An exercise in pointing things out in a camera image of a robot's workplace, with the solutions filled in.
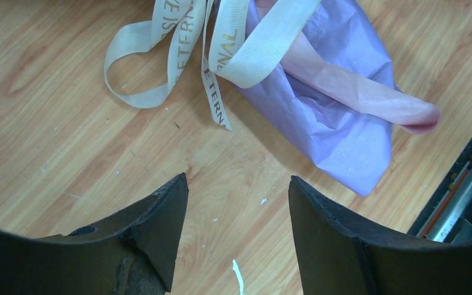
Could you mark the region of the purple flower bouquet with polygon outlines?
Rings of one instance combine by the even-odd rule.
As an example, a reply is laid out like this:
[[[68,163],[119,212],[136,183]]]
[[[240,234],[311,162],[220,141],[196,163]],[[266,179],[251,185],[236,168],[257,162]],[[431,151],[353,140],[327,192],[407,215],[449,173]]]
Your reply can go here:
[[[242,95],[358,195],[370,194],[388,168],[395,125],[428,133],[441,117],[397,89],[391,58],[356,1],[321,1],[285,60]]]

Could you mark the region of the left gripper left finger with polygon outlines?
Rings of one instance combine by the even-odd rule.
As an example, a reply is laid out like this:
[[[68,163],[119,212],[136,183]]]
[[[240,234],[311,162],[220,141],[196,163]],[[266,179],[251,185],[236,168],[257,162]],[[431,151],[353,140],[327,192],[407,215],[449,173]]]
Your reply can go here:
[[[0,294],[165,294],[189,189],[176,175],[149,196],[69,235],[0,229]]]

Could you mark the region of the cream printed ribbon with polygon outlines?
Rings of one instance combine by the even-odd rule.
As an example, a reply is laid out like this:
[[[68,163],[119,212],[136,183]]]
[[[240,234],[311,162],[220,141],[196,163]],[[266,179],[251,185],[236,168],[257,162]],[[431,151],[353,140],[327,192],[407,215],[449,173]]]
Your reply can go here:
[[[214,122],[230,128],[218,78],[248,89],[279,64],[312,16],[318,1],[274,1],[252,32],[246,32],[248,1],[156,1],[149,21],[122,27],[106,52],[104,68],[145,53],[172,36],[167,82],[148,91],[121,95],[135,108],[160,106],[173,90],[196,44],[201,44],[202,82]]]

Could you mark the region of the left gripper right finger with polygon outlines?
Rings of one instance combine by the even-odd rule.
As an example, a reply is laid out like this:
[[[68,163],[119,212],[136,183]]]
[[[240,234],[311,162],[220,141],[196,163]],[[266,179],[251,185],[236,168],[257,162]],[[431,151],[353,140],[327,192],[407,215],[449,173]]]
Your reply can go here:
[[[472,239],[398,232],[291,178],[289,210],[304,294],[472,294]]]

